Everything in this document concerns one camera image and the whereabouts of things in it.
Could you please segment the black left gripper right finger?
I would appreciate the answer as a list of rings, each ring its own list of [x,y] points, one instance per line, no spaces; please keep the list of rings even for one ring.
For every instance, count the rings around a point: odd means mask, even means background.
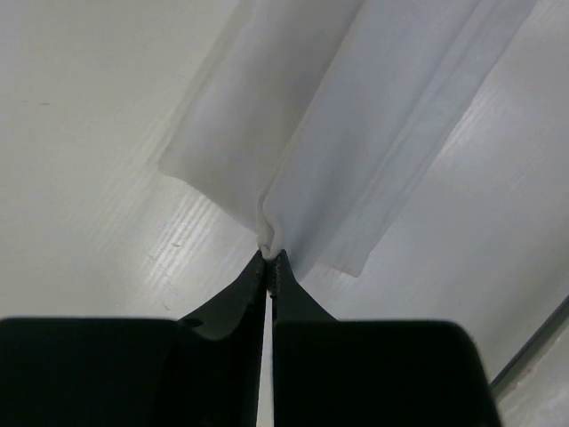
[[[340,321],[268,265],[277,426],[498,426],[477,347],[443,320]]]

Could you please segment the white skirt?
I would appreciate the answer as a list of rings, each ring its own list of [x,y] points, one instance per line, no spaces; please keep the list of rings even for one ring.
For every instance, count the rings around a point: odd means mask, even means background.
[[[159,170],[297,277],[359,275],[533,7],[239,1]]]

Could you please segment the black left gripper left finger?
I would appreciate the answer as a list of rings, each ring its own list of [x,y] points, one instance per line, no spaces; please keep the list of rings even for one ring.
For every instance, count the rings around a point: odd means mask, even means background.
[[[3,319],[2,425],[255,425],[265,269],[179,319]]]

